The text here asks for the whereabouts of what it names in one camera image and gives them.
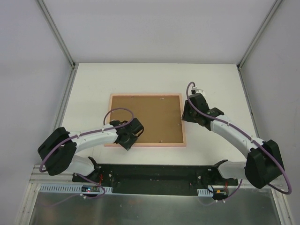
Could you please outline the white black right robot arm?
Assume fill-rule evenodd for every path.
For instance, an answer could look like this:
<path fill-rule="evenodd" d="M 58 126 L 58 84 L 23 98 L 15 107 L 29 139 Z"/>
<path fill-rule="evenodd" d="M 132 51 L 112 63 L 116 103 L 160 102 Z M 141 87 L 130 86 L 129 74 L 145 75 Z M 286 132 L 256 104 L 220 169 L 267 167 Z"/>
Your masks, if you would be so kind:
<path fill-rule="evenodd" d="M 220 161 L 211 180 L 222 185 L 227 179 L 248 180 L 254 187 L 263 188 L 282 175 L 284 168 L 279 146 L 273 140 L 264 141 L 233 128 L 230 120 L 218 108 L 209 108 L 205 97 L 192 91 L 184 104 L 182 120 L 197 123 L 226 139 L 245 157 L 244 162 Z"/>

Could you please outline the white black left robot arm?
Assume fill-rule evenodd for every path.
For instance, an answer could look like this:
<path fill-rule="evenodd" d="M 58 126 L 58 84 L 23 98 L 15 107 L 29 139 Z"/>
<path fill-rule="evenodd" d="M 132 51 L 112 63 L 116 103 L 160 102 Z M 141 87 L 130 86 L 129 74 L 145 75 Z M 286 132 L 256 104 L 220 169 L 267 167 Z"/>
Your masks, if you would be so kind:
<path fill-rule="evenodd" d="M 129 150 L 144 132 L 137 118 L 130 121 L 113 120 L 97 130 L 68 132 L 59 127 L 41 144 L 38 154 L 42 159 L 39 171 L 56 176 L 64 171 L 82 175 L 88 182 L 99 177 L 98 164 L 92 157 L 81 157 L 78 152 L 105 144 L 118 144 Z"/>

